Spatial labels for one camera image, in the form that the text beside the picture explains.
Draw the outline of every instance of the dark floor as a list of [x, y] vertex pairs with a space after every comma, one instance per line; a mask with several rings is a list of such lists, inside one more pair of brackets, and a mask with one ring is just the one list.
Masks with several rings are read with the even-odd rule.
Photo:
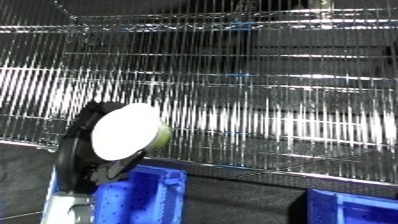
[[[0, 223], [39, 223], [54, 154], [0, 144]], [[396, 188], [336, 181], [283, 179], [271, 174], [198, 169], [192, 165], [149, 160], [149, 165], [185, 169], [190, 174], [183, 223], [306, 223], [305, 188], [394, 197]]]
[[[39, 223], [53, 160], [44, 150], [0, 145], [0, 223]], [[183, 223], [287, 223], [289, 206], [303, 193], [191, 176]]]

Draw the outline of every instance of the metal grid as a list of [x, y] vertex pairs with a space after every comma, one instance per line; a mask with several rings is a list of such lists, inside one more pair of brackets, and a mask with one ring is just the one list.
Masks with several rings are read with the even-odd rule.
[[156, 157], [398, 182], [397, 3], [71, 2], [0, 27], [0, 139], [56, 147], [87, 101], [143, 101], [174, 128]]

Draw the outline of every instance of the blue plastic bin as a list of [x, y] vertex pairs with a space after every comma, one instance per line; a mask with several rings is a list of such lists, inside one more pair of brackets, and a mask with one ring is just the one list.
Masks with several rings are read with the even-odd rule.
[[[137, 166], [128, 180], [98, 188], [94, 224], [179, 224], [185, 182], [184, 171]], [[56, 189], [53, 173], [47, 200]]]
[[310, 224], [397, 224], [398, 201], [309, 190]]

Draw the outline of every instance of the wire rack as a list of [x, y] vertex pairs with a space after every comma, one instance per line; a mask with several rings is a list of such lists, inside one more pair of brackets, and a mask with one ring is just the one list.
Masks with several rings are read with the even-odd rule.
[[395, 1], [0, 5], [4, 142], [56, 148], [90, 100], [149, 102], [174, 129], [156, 157], [398, 183]]

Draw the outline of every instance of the white disc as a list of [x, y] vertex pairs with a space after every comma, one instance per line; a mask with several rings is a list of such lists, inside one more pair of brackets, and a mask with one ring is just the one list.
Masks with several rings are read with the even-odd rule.
[[156, 138], [161, 126], [159, 111], [149, 104], [130, 104], [105, 115], [92, 133], [94, 152], [102, 159], [127, 158]]

